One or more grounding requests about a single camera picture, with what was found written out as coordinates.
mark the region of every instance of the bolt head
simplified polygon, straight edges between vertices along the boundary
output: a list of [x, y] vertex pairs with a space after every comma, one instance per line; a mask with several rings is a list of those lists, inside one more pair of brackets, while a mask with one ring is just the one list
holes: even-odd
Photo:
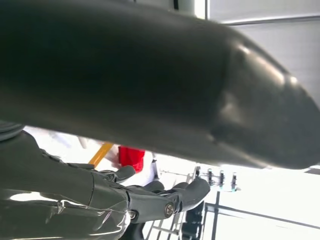
[[132, 220], [136, 217], [137, 213], [135, 211], [130, 211], [129, 215], [130, 215], [130, 219]]
[[174, 205], [172, 205], [171, 203], [168, 203], [165, 206], [165, 209], [165, 214], [167, 218], [171, 216], [174, 211], [174, 207]]

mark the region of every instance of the white panel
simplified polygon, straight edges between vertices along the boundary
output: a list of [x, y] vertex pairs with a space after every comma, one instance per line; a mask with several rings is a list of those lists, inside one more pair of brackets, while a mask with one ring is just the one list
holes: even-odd
[[208, 0], [210, 19], [219, 22], [320, 13], [319, 0]]
[[320, 107], [320, 21], [237, 26], [293, 73]]

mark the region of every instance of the yellow pole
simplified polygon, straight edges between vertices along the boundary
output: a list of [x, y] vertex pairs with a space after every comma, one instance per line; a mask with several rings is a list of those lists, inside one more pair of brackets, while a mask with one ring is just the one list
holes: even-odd
[[112, 146], [112, 143], [103, 144], [94, 156], [93, 156], [93, 158], [91, 158], [91, 160], [90, 160], [89, 164], [93, 164], [94, 165], [94, 168], [97, 168], [97, 166]]

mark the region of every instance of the light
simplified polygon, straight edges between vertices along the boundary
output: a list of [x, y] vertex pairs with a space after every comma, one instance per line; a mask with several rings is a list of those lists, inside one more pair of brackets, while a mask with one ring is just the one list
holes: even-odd
[[36, 192], [36, 191], [15, 194], [15, 195], [11, 196], [10, 199], [13, 201], [18, 201], [18, 202], [27, 202], [27, 201], [58, 202], [58, 200], [56, 200], [56, 199], [51, 199], [51, 198], [42, 196], [40, 195], [39, 192]]

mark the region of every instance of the red cloth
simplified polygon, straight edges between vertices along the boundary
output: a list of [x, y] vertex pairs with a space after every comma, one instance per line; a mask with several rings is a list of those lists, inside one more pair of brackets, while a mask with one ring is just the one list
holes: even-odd
[[144, 150], [134, 149], [126, 146], [118, 147], [118, 162], [122, 166], [132, 166], [136, 173], [141, 172], [143, 168]]

